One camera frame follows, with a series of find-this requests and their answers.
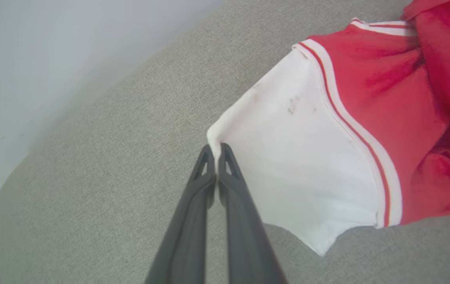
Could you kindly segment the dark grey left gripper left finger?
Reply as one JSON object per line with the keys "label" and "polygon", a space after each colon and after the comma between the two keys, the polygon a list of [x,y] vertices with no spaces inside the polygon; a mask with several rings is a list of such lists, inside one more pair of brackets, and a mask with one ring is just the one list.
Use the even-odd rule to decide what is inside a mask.
{"label": "dark grey left gripper left finger", "polygon": [[146,284],[203,284],[207,212],[214,202],[214,155],[205,145],[158,248]]}

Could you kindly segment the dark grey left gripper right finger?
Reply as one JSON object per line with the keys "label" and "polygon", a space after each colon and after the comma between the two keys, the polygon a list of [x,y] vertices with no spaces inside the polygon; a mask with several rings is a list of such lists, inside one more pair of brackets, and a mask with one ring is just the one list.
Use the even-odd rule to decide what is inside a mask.
{"label": "dark grey left gripper right finger", "polygon": [[266,235],[232,148],[221,143],[220,201],[227,214],[227,260],[231,284],[285,284],[286,277]]}

